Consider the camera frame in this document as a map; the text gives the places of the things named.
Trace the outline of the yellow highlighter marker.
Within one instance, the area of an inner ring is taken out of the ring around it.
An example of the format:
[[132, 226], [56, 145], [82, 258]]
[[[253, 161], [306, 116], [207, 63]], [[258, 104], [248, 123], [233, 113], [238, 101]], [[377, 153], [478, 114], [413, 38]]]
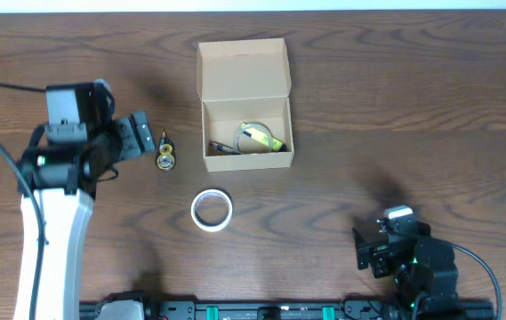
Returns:
[[282, 140], [275, 138], [269, 129], [262, 124], [241, 124], [235, 140], [236, 146], [238, 146], [238, 140], [241, 135], [259, 142], [272, 152], [286, 152], [287, 150], [286, 144]]

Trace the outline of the yellow black correction tape dispenser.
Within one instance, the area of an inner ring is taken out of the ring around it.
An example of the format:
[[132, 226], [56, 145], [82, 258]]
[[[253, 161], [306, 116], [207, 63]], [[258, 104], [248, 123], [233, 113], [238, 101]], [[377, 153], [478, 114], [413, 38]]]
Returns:
[[166, 131], [161, 133], [155, 165], [164, 172], [170, 171], [176, 165], [175, 147], [168, 138]]

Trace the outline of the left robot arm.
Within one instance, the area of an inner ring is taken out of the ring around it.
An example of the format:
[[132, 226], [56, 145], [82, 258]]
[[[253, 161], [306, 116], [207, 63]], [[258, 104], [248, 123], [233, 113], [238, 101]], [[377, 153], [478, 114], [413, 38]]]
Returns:
[[45, 97], [48, 121], [17, 162], [24, 240], [13, 316], [77, 319], [97, 185], [156, 143], [144, 112], [113, 117], [116, 102], [102, 79], [50, 85]]

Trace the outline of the clear tape roll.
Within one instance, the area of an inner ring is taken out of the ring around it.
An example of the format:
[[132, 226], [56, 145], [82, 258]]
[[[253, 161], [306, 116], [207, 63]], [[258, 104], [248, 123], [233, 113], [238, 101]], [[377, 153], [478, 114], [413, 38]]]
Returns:
[[274, 150], [274, 138], [267, 127], [262, 124], [241, 124], [238, 128], [237, 133], [234, 137], [233, 146], [234, 149], [239, 151], [239, 141], [242, 135], [251, 138], [252, 140], [262, 144], [268, 151]]

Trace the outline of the black pen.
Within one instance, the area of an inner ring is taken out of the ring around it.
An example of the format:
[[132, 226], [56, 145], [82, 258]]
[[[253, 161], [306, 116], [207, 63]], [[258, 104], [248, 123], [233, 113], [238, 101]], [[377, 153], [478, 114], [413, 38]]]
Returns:
[[227, 155], [241, 155], [240, 151], [238, 151], [236, 149], [233, 149], [233, 148], [230, 148], [230, 147], [227, 147], [225, 145], [222, 145], [222, 144], [214, 142], [214, 141], [210, 141], [209, 145], [213, 149], [215, 149], [215, 150], [217, 150], [217, 151], [219, 151], [219, 152], [221, 152], [223, 154], [227, 154]]

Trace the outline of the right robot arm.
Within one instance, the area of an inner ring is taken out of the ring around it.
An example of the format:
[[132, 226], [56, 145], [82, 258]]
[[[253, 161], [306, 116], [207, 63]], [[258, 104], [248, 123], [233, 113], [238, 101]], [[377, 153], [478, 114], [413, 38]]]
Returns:
[[430, 236], [430, 225], [414, 218], [378, 220], [385, 239], [367, 242], [352, 230], [357, 267], [370, 268], [376, 278], [391, 276], [400, 308], [419, 316], [460, 311], [454, 250]]

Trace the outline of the white tape roll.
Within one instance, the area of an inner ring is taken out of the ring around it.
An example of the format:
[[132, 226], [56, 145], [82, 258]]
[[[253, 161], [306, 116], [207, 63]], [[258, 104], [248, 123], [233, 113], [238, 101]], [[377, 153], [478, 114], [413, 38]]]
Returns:
[[216, 233], [229, 225], [234, 215], [234, 203], [226, 190], [208, 188], [196, 194], [189, 212], [198, 228]]

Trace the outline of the cardboard box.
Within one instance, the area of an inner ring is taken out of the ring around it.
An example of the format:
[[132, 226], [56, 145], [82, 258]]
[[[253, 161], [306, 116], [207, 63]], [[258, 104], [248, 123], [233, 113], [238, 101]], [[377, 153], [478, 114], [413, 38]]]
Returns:
[[[294, 156], [291, 88], [283, 38], [200, 43], [197, 93], [207, 171], [290, 167]], [[234, 137], [243, 123], [267, 127], [286, 144], [286, 152], [268, 151], [245, 135], [239, 141], [241, 155], [223, 154], [209, 145], [214, 141], [234, 148]]]

